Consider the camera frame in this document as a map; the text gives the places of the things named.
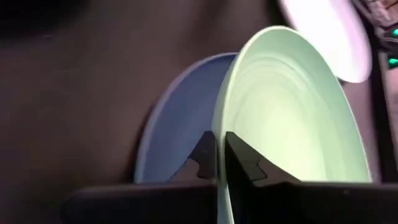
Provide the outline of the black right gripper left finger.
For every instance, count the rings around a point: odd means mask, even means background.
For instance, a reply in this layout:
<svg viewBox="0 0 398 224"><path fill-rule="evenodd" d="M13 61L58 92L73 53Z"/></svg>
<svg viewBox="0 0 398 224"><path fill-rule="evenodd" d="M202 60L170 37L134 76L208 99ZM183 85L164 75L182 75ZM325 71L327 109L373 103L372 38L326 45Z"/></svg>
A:
<svg viewBox="0 0 398 224"><path fill-rule="evenodd" d="M67 224L216 223L218 149L206 131L170 180L156 184L90 187L61 206Z"/></svg>

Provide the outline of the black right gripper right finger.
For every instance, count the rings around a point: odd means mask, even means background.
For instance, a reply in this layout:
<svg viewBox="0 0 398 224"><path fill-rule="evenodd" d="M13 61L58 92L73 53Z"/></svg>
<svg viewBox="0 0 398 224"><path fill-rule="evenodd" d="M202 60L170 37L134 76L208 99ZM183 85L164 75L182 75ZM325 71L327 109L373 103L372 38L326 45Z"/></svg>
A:
<svg viewBox="0 0 398 224"><path fill-rule="evenodd" d="M397 224L396 184L302 182L233 132L224 139L236 223Z"/></svg>

